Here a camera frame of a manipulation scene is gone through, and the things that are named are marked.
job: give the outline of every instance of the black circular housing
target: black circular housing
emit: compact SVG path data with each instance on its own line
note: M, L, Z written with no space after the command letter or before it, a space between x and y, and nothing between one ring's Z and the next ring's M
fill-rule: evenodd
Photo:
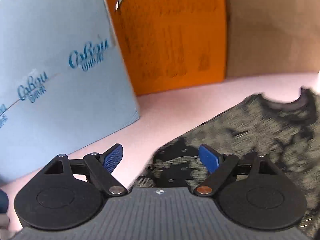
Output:
M92 218L102 206L93 185L74 178L42 175L17 194L15 211L22 226L40 230L65 230Z
M226 186L218 197L222 211L236 223L257 230L297 225L307 201L287 178L259 174Z

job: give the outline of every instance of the blue gripper pad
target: blue gripper pad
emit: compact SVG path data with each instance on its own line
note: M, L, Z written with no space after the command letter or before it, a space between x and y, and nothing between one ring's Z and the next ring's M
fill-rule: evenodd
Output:
M5 214L8 210L9 198L8 195L0 190L0 214Z
M223 156L206 144L199 147L199 159L209 173L213 173L223 162Z
M120 163L123 156L122 145L117 143L100 156L100 163L107 171L112 173Z

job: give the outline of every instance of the t-shirt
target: t-shirt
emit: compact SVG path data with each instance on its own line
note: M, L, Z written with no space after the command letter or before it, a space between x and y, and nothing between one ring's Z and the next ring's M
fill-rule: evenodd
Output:
M198 156L201 144L241 159L268 154L303 191L307 211L299 229L320 239L320 96L301 88L292 103L254 94L159 148L136 187L188 187L208 177Z

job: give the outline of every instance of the gray gripper base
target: gray gripper base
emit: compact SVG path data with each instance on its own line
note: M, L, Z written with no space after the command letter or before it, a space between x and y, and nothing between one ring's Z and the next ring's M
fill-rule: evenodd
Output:
M243 228L220 213L210 198L192 195L187 188L133 188L107 201L89 222L60 232L31 228L13 240L307 240L297 228L260 232Z

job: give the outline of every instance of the pink table surface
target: pink table surface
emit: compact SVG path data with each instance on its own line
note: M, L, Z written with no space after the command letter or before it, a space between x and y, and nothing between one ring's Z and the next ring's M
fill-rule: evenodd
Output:
M141 118L137 122L70 154L69 158L82 158L91 152L103 153L115 143L121 143L124 148L123 160L112 175L127 187L140 174L151 155L168 141L236 105L253 93L264 92L266 97L273 100L290 102L298 98L301 86L319 91L318 74L249 77L140 96L138 102ZM36 172L2 187L9 195L10 230L22 228L13 208L13 200Z

